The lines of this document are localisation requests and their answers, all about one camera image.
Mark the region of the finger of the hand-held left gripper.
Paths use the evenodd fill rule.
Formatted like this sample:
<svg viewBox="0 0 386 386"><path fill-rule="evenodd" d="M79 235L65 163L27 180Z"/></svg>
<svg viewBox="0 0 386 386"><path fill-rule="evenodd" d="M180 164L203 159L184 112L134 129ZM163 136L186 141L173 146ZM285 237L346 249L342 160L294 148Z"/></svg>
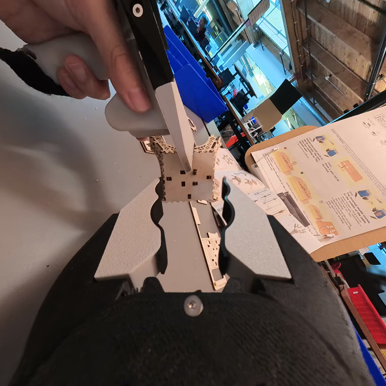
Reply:
<svg viewBox="0 0 386 386"><path fill-rule="evenodd" d="M204 121L193 111L191 111L187 106L184 106L184 109L186 111L187 117L191 119L191 121L196 127L196 131L192 131L195 139L195 145L204 145L209 138L209 133L206 129Z"/></svg>
<svg viewBox="0 0 386 386"><path fill-rule="evenodd" d="M176 81L157 87L155 95L182 166L191 171L195 141Z"/></svg>

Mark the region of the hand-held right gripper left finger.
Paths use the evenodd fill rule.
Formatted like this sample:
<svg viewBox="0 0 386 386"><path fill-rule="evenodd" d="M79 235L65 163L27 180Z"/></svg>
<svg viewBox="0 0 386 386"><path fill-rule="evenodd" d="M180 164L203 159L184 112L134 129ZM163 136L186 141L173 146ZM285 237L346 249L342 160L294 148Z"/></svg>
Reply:
<svg viewBox="0 0 386 386"><path fill-rule="evenodd" d="M134 288L141 288L147 277L166 272L163 197L162 180L156 178L120 210L94 274L97 281L129 278Z"/></svg>

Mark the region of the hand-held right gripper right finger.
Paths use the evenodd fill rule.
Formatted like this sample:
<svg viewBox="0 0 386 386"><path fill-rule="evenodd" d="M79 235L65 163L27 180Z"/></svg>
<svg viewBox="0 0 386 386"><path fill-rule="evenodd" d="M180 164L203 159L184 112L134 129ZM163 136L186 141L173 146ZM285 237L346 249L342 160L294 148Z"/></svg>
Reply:
<svg viewBox="0 0 386 386"><path fill-rule="evenodd" d="M219 249L221 275L241 279L248 289L257 279L291 281L266 212L226 177L221 197L225 224Z"/></svg>

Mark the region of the wooden tower puzzle model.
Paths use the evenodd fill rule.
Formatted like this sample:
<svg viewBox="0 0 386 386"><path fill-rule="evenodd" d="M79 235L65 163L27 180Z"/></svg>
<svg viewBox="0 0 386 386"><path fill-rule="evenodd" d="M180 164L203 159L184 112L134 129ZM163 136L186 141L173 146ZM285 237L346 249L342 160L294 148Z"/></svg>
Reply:
<svg viewBox="0 0 386 386"><path fill-rule="evenodd" d="M205 144L194 146L192 170L185 171L175 146L161 136L150 137L150 147L161 170L165 202L216 199L215 157L220 144L220 137L211 135Z"/></svg>

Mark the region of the white desk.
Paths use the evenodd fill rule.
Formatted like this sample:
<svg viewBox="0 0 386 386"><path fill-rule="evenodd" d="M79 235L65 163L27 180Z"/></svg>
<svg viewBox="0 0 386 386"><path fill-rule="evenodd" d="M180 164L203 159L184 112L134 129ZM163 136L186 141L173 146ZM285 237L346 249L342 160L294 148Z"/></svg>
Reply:
<svg viewBox="0 0 386 386"><path fill-rule="evenodd" d="M112 215L160 176L105 119L107 101L48 96L1 62L1 385L47 292Z"/></svg>

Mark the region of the person's left hand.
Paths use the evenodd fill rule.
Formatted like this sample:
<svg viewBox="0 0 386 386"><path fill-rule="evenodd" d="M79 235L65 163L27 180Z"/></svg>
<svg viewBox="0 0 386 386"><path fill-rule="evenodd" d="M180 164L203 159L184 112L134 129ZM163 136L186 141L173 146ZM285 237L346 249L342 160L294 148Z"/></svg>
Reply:
<svg viewBox="0 0 386 386"><path fill-rule="evenodd" d="M146 112L151 108L112 1L1 0L0 17L28 44L40 44L75 32L89 35L122 101L135 112Z"/></svg>

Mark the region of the small blue plastic bin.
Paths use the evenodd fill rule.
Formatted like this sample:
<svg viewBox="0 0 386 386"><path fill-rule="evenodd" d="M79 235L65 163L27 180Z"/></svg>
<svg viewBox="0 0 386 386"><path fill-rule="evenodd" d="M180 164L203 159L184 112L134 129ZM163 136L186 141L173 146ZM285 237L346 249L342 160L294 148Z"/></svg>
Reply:
<svg viewBox="0 0 386 386"><path fill-rule="evenodd" d="M163 31L168 44L168 57L172 56L174 58L174 61L177 61L182 68L186 67L187 65L191 65L192 68L199 75L203 75L204 77L206 77L205 71L203 71L199 63L196 61L190 51L186 48L186 46L179 40L179 38L172 31L170 26L166 25L165 27L163 27Z"/></svg>

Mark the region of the large blue plastic bin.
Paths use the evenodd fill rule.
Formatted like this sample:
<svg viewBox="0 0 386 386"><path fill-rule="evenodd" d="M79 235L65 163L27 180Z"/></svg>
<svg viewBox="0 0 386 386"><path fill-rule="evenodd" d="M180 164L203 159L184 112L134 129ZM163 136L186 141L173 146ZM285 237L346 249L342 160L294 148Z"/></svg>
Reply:
<svg viewBox="0 0 386 386"><path fill-rule="evenodd" d="M183 104L206 123L228 110L211 80L204 80L191 65L177 70L175 81Z"/></svg>

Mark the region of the flat wooden puzzle sheet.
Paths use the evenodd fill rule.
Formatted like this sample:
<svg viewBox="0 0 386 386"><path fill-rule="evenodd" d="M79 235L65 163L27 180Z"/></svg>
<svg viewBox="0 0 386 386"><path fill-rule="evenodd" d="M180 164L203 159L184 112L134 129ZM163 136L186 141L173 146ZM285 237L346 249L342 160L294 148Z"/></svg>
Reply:
<svg viewBox="0 0 386 386"><path fill-rule="evenodd" d="M227 283L226 276L221 275L219 269L220 236L217 232L208 232L206 233L206 236L202 236L199 229L201 222L199 219L198 211L191 202L189 202L189 206L195 223L196 232L200 241L208 274L211 279L212 287L214 291L220 291Z"/></svg>

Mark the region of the white puzzle instruction leaflet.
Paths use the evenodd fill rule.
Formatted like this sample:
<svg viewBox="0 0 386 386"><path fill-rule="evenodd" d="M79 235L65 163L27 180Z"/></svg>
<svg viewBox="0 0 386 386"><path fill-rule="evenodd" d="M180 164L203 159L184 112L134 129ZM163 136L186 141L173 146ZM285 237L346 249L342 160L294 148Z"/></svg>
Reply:
<svg viewBox="0 0 386 386"><path fill-rule="evenodd" d="M257 177L243 171L229 150L224 148L220 148L215 156L214 193L217 200L211 202L211 206L221 218L223 218L222 211L224 206L224 201L221 198L223 177L230 179L256 205L263 209L267 215L275 217L306 252L313 253L320 248L320 242L316 236L312 235L311 231L290 213L282 199L267 188Z"/></svg>

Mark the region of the black and wooden chair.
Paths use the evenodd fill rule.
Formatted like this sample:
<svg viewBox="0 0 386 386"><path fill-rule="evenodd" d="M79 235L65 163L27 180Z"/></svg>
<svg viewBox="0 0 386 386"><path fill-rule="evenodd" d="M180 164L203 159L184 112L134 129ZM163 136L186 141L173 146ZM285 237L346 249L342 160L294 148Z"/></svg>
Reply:
<svg viewBox="0 0 386 386"><path fill-rule="evenodd" d="M251 111L251 117L260 123L259 135L270 131L292 106L302 98L298 89L285 79L269 96Z"/></svg>

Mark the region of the instruction sheet on clipboard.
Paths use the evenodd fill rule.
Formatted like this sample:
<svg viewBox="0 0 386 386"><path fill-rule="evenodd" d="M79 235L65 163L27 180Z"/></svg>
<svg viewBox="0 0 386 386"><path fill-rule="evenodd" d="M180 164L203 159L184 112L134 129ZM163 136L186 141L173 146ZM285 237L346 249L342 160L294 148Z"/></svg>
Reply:
<svg viewBox="0 0 386 386"><path fill-rule="evenodd" d="M296 138L300 135L308 133L316 129L316 126L302 126L300 128L291 130L289 132L283 133L277 137L268 139L263 142L259 142L251 146L245 154L245 163L249 171L254 169L254 159L252 153L256 151L261 151L266 148L273 148L278 144L281 144L284 141ZM324 245L320 249L312 252L310 255L316 262L321 262L322 260L328 260L330 258L335 258L337 256L351 253L360 248L368 247L373 244L381 243L386 240L386 227L383 226L378 229L374 229L362 234L352 236L347 239L338 240L331 244Z"/></svg>

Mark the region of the colour printed instruction sheet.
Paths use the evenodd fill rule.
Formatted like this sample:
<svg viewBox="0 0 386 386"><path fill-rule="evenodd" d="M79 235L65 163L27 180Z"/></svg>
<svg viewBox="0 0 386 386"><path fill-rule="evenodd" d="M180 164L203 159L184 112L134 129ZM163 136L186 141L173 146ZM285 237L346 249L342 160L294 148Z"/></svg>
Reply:
<svg viewBox="0 0 386 386"><path fill-rule="evenodd" d="M289 200L322 245L386 225L386 108L251 152L268 188Z"/></svg>

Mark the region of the red plastic bin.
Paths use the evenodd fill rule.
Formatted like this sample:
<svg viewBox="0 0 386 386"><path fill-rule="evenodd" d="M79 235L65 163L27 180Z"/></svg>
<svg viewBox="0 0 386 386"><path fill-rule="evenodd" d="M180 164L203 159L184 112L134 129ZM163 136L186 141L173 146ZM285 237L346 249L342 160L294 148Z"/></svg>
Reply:
<svg viewBox="0 0 386 386"><path fill-rule="evenodd" d="M358 287L349 288L347 291L356 311L375 342L385 347L386 325L363 288L359 285Z"/></svg>

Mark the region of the metal pole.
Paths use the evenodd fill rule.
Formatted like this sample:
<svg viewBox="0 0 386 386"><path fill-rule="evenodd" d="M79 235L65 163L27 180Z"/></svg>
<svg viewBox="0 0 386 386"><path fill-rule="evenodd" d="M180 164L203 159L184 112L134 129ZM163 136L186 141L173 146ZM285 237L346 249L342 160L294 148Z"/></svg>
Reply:
<svg viewBox="0 0 386 386"><path fill-rule="evenodd" d="M386 56L386 24L384 24L383 33L380 44L375 56L373 67L371 70L369 82L365 91L364 101L369 100L375 89L375 85L378 82L378 77L383 66L383 62Z"/></svg>

